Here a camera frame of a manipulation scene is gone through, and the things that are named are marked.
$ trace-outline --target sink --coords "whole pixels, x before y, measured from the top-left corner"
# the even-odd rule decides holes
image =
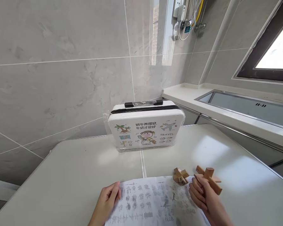
[[[195,100],[283,128],[283,103],[212,90]]]

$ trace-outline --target puzzle diagram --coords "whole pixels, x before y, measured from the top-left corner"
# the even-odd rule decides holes
[[[121,199],[105,225],[210,226],[192,201],[188,184],[179,185],[172,176],[129,180],[120,183],[120,189]]]

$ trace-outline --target white suitcase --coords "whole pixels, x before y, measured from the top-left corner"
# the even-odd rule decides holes
[[[108,125],[118,150],[172,146],[185,120],[172,101],[141,101],[116,105]]]

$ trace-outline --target window frame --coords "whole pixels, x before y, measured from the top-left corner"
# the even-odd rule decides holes
[[[256,46],[244,63],[237,78],[252,78],[283,82],[283,69],[255,68],[283,30],[283,3],[279,7]]]

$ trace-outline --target left hand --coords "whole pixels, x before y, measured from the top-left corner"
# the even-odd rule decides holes
[[[102,188],[97,205],[88,226],[102,226],[110,216],[114,205],[121,197],[119,181]]]

